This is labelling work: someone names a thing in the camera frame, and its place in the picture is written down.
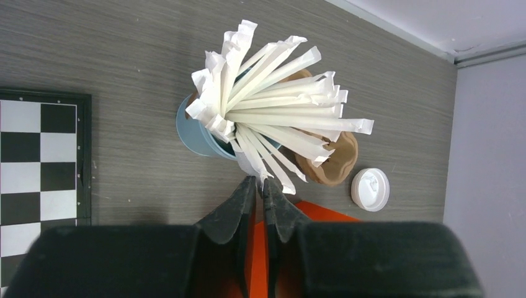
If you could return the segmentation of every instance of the white paper wrapper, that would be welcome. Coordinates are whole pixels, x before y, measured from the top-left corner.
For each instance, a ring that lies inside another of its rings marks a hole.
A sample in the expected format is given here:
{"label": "white paper wrapper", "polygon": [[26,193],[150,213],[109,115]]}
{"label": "white paper wrapper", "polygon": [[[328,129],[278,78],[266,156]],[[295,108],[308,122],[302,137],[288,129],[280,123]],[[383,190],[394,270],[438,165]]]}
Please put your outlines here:
{"label": "white paper wrapper", "polygon": [[243,20],[237,31],[225,32],[220,54],[205,52],[205,69],[192,73],[199,97],[186,111],[217,139],[230,143],[239,167],[257,176],[260,185],[272,177],[267,163],[283,192],[294,194],[295,186],[281,166],[303,181],[305,175],[266,138],[320,166],[334,150],[308,133],[335,142],[342,131],[370,134],[373,121],[341,119],[349,92],[334,84],[333,71],[279,83],[321,59],[318,48],[312,47],[280,66],[307,41],[304,37],[268,43],[243,62],[256,27]]}

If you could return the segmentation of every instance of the white lid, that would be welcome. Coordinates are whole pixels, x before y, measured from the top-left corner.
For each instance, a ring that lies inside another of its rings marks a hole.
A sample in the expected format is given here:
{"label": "white lid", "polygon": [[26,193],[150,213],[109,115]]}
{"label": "white lid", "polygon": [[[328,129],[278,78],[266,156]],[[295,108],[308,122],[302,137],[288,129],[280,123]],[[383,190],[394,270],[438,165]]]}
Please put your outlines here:
{"label": "white lid", "polygon": [[380,169],[363,169],[352,180],[350,196],[364,210],[381,210],[389,199],[389,180]]}

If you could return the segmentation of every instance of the orange object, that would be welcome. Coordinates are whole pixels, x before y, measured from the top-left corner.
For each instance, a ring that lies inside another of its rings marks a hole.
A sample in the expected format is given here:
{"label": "orange object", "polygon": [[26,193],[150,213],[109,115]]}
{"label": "orange object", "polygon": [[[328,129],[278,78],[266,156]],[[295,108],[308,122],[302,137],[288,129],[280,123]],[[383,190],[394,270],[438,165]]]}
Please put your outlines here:
{"label": "orange object", "polygon": [[[305,215],[315,221],[328,222],[358,222],[358,219],[332,211],[319,205],[301,201],[295,204]],[[254,242],[252,247],[251,277],[248,281],[250,298],[267,298],[269,283],[269,268],[267,266],[267,233],[265,223],[259,222],[254,228]]]}

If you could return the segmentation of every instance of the black square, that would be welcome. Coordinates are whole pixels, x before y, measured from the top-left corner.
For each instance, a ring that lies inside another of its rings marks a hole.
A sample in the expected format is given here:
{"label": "black square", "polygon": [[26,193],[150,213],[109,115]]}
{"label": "black square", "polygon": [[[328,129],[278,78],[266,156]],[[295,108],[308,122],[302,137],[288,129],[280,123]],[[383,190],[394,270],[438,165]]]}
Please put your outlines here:
{"label": "black square", "polygon": [[42,234],[44,231],[47,231],[55,227],[75,227],[75,226],[76,226],[75,219],[46,220],[44,222],[40,222],[40,233]]}
{"label": "black square", "polygon": [[3,194],[1,224],[16,225],[40,221],[40,193]]}
{"label": "black square", "polygon": [[2,287],[7,287],[9,285],[11,279],[13,278],[18,269],[18,266],[24,258],[25,255],[17,255],[5,256],[0,259],[0,262],[2,262]]}
{"label": "black square", "polygon": [[40,121],[41,132],[75,133],[77,127],[76,107],[42,104]]}
{"label": "black square", "polygon": [[75,163],[41,163],[40,191],[75,189]]}
{"label": "black square", "polygon": [[3,163],[31,163],[40,161],[40,134],[3,132],[1,134]]}

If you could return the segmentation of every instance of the wall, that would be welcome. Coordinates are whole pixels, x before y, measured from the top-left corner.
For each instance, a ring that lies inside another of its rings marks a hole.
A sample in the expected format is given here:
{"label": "wall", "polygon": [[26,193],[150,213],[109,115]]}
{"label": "wall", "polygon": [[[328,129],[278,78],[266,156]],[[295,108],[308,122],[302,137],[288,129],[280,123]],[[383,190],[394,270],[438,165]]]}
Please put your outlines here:
{"label": "wall", "polygon": [[458,72],[444,223],[487,297],[526,292],[526,56]]}
{"label": "wall", "polygon": [[455,56],[526,40],[523,0],[345,1]]}

